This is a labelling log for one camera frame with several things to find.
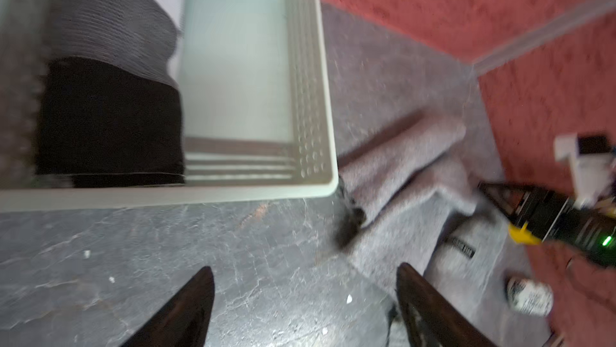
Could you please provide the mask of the black white checkered scarf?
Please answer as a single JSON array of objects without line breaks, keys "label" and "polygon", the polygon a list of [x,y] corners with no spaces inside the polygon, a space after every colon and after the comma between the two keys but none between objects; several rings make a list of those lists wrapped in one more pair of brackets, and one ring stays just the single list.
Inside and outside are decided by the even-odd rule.
[{"label": "black white checkered scarf", "polygon": [[170,64],[181,0],[54,0],[35,171],[74,187],[184,183]]}]

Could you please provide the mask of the grey cloth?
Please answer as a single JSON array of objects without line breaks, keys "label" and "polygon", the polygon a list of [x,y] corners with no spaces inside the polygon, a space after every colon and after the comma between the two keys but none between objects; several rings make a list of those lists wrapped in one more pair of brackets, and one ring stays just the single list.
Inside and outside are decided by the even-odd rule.
[{"label": "grey cloth", "polygon": [[526,253],[455,154],[465,134],[461,120],[429,114],[356,152],[339,172],[351,215],[343,254],[390,296],[408,263],[495,344],[540,345],[545,319],[512,310],[505,296],[508,278],[529,274]]}]

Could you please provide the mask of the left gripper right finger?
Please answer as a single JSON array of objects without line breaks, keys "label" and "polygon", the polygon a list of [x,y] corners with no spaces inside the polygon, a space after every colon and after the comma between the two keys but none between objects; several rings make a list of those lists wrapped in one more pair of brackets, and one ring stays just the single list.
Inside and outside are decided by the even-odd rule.
[{"label": "left gripper right finger", "polygon": [[396,295],[412,345],[420,341],[418,317],[442,346],[494,345],[408,263],[396,270]]}]

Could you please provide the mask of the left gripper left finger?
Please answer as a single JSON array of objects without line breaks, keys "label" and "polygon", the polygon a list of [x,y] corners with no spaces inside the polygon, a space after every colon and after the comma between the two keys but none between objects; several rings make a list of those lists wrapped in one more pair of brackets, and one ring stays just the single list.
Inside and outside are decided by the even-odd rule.
[{"label": "left gripper left finger", "polygon": [[123,347],[205,345],[214,299],[213,271],[201,268]]}]

